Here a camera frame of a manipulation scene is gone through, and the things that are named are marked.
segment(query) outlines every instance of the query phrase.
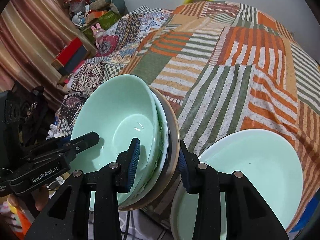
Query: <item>black cable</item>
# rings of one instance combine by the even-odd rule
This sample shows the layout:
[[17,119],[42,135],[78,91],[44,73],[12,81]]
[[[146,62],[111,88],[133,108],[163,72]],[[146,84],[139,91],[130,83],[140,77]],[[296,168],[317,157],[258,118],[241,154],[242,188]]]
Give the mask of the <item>black cable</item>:
[[129,231],[129,224],[130,224],[130,211],[127,212],[127,224],[125,226],[125,232],[124,232],[123,240],[127,240],[128,231]]

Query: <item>bedspread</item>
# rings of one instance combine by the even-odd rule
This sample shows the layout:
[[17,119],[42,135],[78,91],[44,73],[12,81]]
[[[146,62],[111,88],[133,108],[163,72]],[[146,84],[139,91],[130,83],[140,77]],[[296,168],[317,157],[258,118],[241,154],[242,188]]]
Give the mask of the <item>bedspread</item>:
[[[179,6],[162,18],[161,28],[144,32],[142,41],[130,37],[134,17],[117,26],[125,37],[119,40],[122,50],[88,61],[75,74],[71,88],[81,96],[66,96],[60,120],[71,113],[71,130],[84,96],[112,76],[133,74],[167,98],[181,139],[197,155],[239,130],[274,131],[294,147],[303,169],[302,199],[287,229],[298,231],[320,185],[318,63],[280,22],[249,5],[218,1]],[[160,197],[144,208],[167,226],[180,180],[176,171]]]

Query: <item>satin curtain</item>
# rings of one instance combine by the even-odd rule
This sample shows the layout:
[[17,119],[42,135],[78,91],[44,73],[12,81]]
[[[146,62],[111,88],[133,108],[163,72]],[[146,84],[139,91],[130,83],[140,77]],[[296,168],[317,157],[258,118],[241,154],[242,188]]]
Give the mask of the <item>satin curtain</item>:
[[95,48],[61,8],[62,0],[10,0],[0,15],[0,90],[17,80],[28,90],[43,85],[49,106],[57,109],[65,92],[51,63],[78,36]]

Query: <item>stack of bowls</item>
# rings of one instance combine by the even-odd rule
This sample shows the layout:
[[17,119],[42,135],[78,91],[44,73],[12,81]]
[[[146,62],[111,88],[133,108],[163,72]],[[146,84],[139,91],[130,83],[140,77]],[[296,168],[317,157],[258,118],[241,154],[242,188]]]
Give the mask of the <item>stack of bowls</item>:
[[[99,134],[98,145],[79,153],[70,171],[98,171],[128,150],[132,138],[140,140],[134,184],[129,193],[118,193],[119,208],[143,207],[167,186],[178,160],[179,128],[168,102],[143,80],[120,75],[98,87],[83,105],[71,139],[91,131]],[[92,192],[91,208],[94,196]]]

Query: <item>striped blanket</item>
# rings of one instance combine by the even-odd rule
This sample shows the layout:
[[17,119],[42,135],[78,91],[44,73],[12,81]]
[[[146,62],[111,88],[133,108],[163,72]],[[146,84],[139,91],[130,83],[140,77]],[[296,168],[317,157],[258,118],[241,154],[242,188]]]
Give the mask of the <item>striped blanket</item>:
[[[156,13],[166,22],[161,28],[149,28],[142,40],[130,38],[141,25],[139,17],[121,19],[114,29],[121,26],[120,37],[130,42],[120,40],[122,51],[92,59],[73,76],[71,89],[82,96],[66,96],[58,113],[60,124],[66,116],[73,117],[64,132],[71,133],[85,96],[112,76],[128,73],[167,98],[190,152],[199,155],[239,130],[274,131],[289,141],[301,161],[302,199],[287,228],[299,231],[310,217],[306,206],[320,186],[318,63],[280,22],[249,5],[197,2],[179,6],[173,13]],[[176,171],[164,192],[144,208],[163,225],[170,225],[179,182]]]

